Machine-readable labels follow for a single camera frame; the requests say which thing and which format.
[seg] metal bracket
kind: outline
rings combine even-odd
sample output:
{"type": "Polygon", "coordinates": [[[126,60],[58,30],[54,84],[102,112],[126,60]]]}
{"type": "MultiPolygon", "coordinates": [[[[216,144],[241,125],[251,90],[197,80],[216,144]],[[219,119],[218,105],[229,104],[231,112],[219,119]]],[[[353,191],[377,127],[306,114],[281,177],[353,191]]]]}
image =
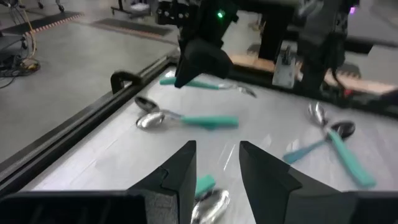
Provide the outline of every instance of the metal bracket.
{"type": "Polygon", "coordinates": [[[296,59],[290,56],[290,47],[282,54],[278,55],[275,65],[272,84],[284,88],[293,88],[295,81],[296,59]]]}

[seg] spoon bowl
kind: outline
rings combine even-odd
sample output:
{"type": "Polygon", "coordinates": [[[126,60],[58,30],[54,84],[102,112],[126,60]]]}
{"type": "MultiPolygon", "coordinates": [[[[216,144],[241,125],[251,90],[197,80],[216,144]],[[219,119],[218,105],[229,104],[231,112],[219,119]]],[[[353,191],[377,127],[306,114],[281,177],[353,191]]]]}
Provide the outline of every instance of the spoon bowl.
{"type": "Polygon", "coordinates": [[[331,129],[335,130],[344,140],[354,134],[355,124],[352,121],[340,121],[332,125],[331,129]]]}
{"type": "Polygon", "coordinates": [[[308,106],[308,113],[310,114],[310,119],[320,127],[324,127],[328,124],[328,120],[326,118],[325,109],[319,104],[310,104],[308,106]]]}
{"type": "Polygon", "coordinates": [[[160,126],[165,119],[162,112],[153,112],[141,116],[136,121],[136,126],[140,129],[149,129],[160,126]]]}
{"type": "Polygon", "coordinates": [[[191,224],[212,224],[226,211],[229,205],[229,192],[214,189],[199,198],[192,211],[191,224]]]}
{"type": "Polygon", "coordinates": [[[237,89],[238,89],[238,91],[240,91],[243,94],[246,94],[246,95],[249,95],[249,96],[253,96],[254,98],[257,98],[256,93],[253,90],[249,89],[249,88],[246,88],[244,86],[239,86],[238,85],[237,89]]]}
{"type": "Polygon", "coordinates": [[[134,102],[136,102],[137,106],[140,107],[146,113],[151,113],[160,110],[159,106],[155,102],[142,96],[135,97],[134,102]]]}

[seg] green led light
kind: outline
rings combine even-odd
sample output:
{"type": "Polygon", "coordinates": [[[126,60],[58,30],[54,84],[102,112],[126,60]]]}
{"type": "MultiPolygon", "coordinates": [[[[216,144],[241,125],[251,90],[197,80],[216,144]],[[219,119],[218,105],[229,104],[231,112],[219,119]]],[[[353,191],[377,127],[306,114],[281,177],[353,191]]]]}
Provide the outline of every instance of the green led light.
{"type": "Polygon", "coordinates": [[[217,13],[217,16],[218,16],[220,19],[222,19],[222,18],[224,18],[224,16],[225,16],[225,12],[222,11],[222,10],[219,10],[218,13],[217,13]]]}

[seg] cable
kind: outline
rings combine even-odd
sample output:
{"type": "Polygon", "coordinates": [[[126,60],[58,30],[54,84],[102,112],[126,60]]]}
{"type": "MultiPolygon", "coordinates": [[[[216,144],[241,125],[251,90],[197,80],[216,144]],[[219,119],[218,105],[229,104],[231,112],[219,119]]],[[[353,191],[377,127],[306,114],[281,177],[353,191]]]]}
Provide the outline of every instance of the cable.
{"type": "Polygon", "coordinates": [[[28,45],[27,55],[25,57],[23,57],[22,54],[23,54],[24,47],[23,47],[23,45],[21,45],[21,49],[20,49],[20,53],[19,53],[20,56],[14,56],[14,58],[11,62],[4,61],[6,64],[3,66],[3,70],[2,71],[0,70],[0,80],[3,80],[5,78],[10,78],[11,80],[7,84],[0,86],[0,89],[11,85],[17,77],[29,76],[40,69],[40,62],[33,58],[35,55],[35,51],[36,51],[36,39],[35,39],[32,24],[30,23],[29,17],[27,16],[25,9],[22,8],[22,10],[24,12],[24,16],[23,16],[17,8],[18,5],[22,5],[22,0],[19,0],[19,1],[16,0],[15,4],[9,6],[9,8],[10,8],[9,13],[10,13],[10,17],[11,17],[12,21],[15,23],[16,26],[18,25],[17,21],[19,24],[22,24],[19,17],[21,17],[21,19],[24,23],[28,23],[28,25],[29,25],[30,37],[27,34],[23,34],[23,36],[26,39],[27,45],[28,45]],[[31,53],[29,52],[29,39],[31,39],[31,44],[32,44],[32,52],[31,53]]]}

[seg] black clamp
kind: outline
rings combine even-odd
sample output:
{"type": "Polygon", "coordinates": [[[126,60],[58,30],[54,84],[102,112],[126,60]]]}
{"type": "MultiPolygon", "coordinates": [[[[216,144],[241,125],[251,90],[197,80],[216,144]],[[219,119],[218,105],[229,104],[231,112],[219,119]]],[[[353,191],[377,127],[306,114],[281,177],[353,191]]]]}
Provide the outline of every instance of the black clamp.
{"type": "Polygon", "coordinates": [[[132,82],[131,85],[141,85],[142,78],[136,74],[126,71],[114,72],[111,76],[111,87],[113,94],[116,94],[118,91],[124,88],[124,81],[132,82]]]}

